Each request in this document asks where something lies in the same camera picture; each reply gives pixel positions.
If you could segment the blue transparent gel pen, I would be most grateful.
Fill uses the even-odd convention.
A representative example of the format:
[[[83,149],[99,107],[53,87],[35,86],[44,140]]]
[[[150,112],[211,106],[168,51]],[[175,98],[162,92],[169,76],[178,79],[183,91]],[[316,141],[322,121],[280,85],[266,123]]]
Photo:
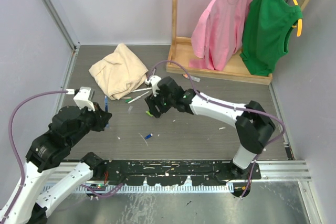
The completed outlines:
[[[106,95],[104,96],[104,109],[105,109],[105,112],[109,112],[108,97]]]

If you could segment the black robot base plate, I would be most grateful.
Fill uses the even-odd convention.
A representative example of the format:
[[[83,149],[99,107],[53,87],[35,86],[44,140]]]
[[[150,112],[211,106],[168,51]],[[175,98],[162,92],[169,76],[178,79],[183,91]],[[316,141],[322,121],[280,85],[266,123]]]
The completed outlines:
[[[182,186],[188,178],[192,186],[225,185],[234,180],[261,179],[259,165],[250,164],[244,171],[229,161],[168,161],[112,160],[103,161],[93,173],[93,180],[105,180],[109,185]]]

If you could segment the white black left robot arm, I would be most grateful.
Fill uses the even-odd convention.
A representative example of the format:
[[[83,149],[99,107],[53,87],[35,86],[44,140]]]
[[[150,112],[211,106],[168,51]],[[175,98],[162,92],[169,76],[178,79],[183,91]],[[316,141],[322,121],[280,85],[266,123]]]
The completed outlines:
[[[94,110],[66,106],[53,117],[49,130],[37,137],[26,154],[24,182],[1,210],[2,223],[46,223],[56,208],[82,183],[105,174],[104,160],[87,153],[63,179],[43,192],[45,183],[71,149],[89,132],[105,130],[112,114],[97,103]]]

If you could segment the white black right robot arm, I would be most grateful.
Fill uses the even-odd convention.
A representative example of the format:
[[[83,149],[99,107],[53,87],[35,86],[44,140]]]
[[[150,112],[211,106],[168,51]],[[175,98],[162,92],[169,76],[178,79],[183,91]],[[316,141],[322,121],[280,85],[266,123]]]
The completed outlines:
[[[145,102],[155,118],[175,108],[219,120],[236,129],[240,146],[230,162],[230,172],[237,179],[248,174],[250,163],[262,153],[275,131],[273,121],[258,102],[237,104],[214,99],[194,89],[183,90],[171,77],[150,76],[145,84],[152,88]]]

